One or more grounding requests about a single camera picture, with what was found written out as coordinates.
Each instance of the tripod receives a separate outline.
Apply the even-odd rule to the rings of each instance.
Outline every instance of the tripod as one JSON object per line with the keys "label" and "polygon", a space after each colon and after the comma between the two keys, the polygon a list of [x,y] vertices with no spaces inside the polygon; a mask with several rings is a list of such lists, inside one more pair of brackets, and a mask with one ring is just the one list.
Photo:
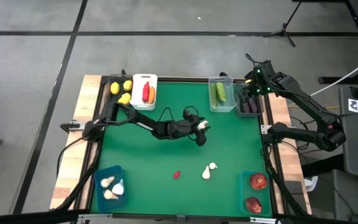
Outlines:
{"label": "tripod", "polygon": [[301,5],[301,3],[302,3],[302,1],[300,1],[300,2],[298,3],[298,5],[296,6],[295,10],[293,11],[293,13],[292,13],[290,19],[289,19],[286,23],[283,24],[283,27],[282,27],[281,29],[276,30],[276,31],[273,31],[273,32],[271,32],[271,33],[265,35],[264,37],[285,36],[285,37],[288,39],[288,41],[290,42],[291,46],[292,46],[292,47],[295,47],[294,42],[292,41],[291,37],[290,37],[290,36],[288,35],[288,33],[287,33],[287,26],[288,26],[289,23],[291,22],[292,17],[293,17],[293,16],[295,15],[295,13],[297,12],[297,10],[298,10],[299,6]]}

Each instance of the cucumber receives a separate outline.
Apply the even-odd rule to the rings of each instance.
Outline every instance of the cucumber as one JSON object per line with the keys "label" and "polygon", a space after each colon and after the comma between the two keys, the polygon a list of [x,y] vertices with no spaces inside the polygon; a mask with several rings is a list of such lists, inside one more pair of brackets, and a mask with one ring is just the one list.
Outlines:
{"label": "cucumber", "polygon": [[211,89],[211,105],[218,106],[218,95],[216,93],[216,84],[211,84],[209,88]]}
{"label": "cucumber", "polygon": [[226,102],[226,96],[224,94],[223,83],[217,83],[216,84],[216,91],[218,93],[219,100],[222,101],[222,102]]}

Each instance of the garlic clove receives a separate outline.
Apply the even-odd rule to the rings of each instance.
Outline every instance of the garlic clove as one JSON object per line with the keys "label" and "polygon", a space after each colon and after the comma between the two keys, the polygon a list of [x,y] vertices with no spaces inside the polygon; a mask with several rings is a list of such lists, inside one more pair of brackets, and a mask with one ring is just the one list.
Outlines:
{"label": "garlic clove", "polygon": [[203,172],[203,179],[204,179],[204,180],[208,180],[210,177],[211,177],[211,175],[209,174],[209,167],[206,166],[206,167],[205,167],[205,170],[204,170],[204,172]]}
{"label": "garlic clove", "polygon": [[115,195],[114,193],[112,193],[112,196],[110,197],[110,199],[113,199],[113,200],[118,200],[118,196]]}
{"label": "garlic clove", "polygon": [[109,177],[110,184],[114,181],[114,176]]}
{"label": "garlic clove", "polygon": [[208,125],[208,121],[202,121],[200,122],[200,124],[197,125],[197,129],[201,130],[201,129],[204,129],[206,128]]}
{"label": "garlic clove", "polygon": [[101,185],[103,188],[109,187],[110,184],[111,184],[111,182],[110,182],[109,179],[107,179],[107,178],[103,179],[103,180],[100,182],[100,185]]}
{"label": "garlic clove", "polygon": [[103,187],[103,188],[107,188],[109,187],[109,185],[113,182],[114,180],[114,176],[111,176],[109,178],[104,178],[101,182],[100,182],[100,185]]}
{"label": "garlic clove", "polygon": [[103,196],[105,199],[110,199],[111,197],[113,197],[112,195],[113,195],[113,193],[111,192],[111,190],[105,190],[103,193]]}
{"label": "garlic clove", "polygon": [[210,169],[216,169],[216,168],[218,168],[218,166],[214,162],[212,162],[212,163],[209,164],[209,168]]}
{"label": "garlic clove", "polygon": [[111,190],[116,195],[123,195],[124,194],[124,182],[121,179],[118,184],[114,185]]}

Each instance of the green table surface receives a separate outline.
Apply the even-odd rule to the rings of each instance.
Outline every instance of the green table surface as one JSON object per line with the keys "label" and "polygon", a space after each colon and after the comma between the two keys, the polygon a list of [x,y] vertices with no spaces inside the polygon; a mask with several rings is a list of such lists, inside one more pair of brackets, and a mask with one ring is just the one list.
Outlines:
{"label": "green table surface", "polygon": [[[186,106],[197,108],[211,126],[205,145],[188,138],[158,140],[134,124],[108,127],[98,169],[120,165],[128,198],[127,205],[111,212],[246,217],[239,207],[239,175],[266,171],[258,118],[238,118],[234,110],[211,112],[207,83],[159,82],[155,109],[141,113],[157,120],[166,106],[175,120],[182,119]],[[117,119],[124,118],[121,113]],[[162,117],[167,119],[168,111]],[[201,175],[210,162],[218,168],[204,180]],[[181,175],[175,180],[176,171]],[[91,212],[98,213],[96,192]]]}

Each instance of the tomato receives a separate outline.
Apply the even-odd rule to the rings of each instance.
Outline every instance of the tomato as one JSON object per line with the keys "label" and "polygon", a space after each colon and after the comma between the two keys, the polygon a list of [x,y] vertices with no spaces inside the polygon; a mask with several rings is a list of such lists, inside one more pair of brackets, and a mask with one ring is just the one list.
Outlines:
{"label": "tomato", "polygon": [[246,200],[246,207],[248,211],[254,214],[259,214],[262,212],[262,205],[259,200],[255,197],[250,197]]}
{"label": "tomato", "polygon": [[267,179],[265,174],[256,173],[252,174],[251,178],[249,179],[251,187],[255,190],[262,190],[267,186]]}

